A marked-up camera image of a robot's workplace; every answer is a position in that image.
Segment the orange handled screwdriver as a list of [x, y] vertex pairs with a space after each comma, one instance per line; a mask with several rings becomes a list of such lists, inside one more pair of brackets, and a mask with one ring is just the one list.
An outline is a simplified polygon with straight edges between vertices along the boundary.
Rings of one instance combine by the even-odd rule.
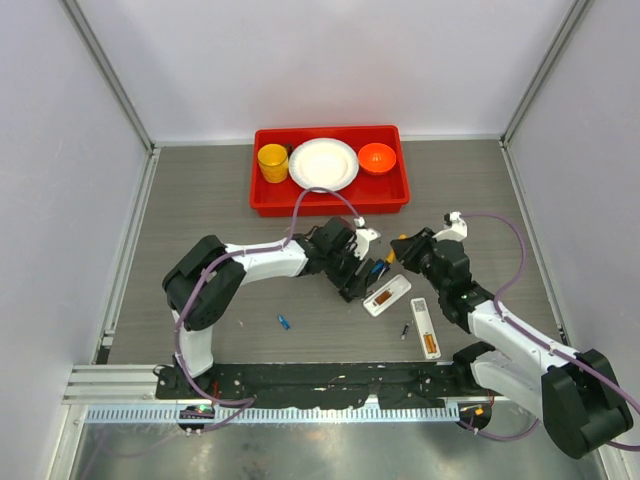
[[[403, 239], [406, 239], [406, 238], [407, 238], [407, 236], [406, 236], [405, 234], [401, 234], [401, 235], [398, 237], [398, 240], [403, 240]], [[391, 249], [391, 250], [390, 250], [390, 252], [389, 252], [389, 254], [385, 257], [385, 263], [386, 263], [387, 265], [391, 265], [391, 264], [393, 264], [395, 261], [396, 261], [396, 255], [395, 255], [394, 250], [393, 250], [393, 249]]]

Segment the black remote blue batteries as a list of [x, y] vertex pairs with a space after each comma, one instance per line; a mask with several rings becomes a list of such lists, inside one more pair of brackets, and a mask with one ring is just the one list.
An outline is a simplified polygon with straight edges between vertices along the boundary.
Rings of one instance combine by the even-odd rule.
[[389, 270], [391, 263], [387, 260], [379, 259], [375, 262], [370, 272], [365, 277], [365, 288], [363, 298], [369, 295], [372, 290], [372, 286], [378, 282]]

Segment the white remote control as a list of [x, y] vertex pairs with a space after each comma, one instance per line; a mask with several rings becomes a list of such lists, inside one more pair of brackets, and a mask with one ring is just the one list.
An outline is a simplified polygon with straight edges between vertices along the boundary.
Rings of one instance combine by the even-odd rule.
[[402, 274], [398, 274], [369, 295], [362, 302], [363, 308], [369, 315], [376, 318], [407, 294], [411, 288], [409, 280]]

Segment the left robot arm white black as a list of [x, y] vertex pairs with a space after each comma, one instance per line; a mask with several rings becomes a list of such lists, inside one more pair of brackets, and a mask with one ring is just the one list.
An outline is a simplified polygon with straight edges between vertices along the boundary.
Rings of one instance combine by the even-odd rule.
[[203, 237], [162, 281], [177, 329], [179, 388], [193, 399], [211, 391], [213, 325], [240, 287], [323, 274], [344, 301], [362, 299], [384, 273], [384, 262], [368, 257], [380, 237], [363, 219], [351, 225], [341, 217], [270, 243], [241, 246], [215, 235]]

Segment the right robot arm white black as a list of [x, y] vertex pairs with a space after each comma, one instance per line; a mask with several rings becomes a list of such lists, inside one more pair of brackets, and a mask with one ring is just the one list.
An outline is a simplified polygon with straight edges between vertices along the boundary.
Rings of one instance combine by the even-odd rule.
[[574, 459], [633, 428], [632, 403], [608, 359], [557, 343], [510, 312], [473, 279], [461, 241], [425, 228], [391, 247], [406, 270], [428, 280], [444, 316], [478, 340], [451, 371], [457, 391], [485, 388], [506, 396]]

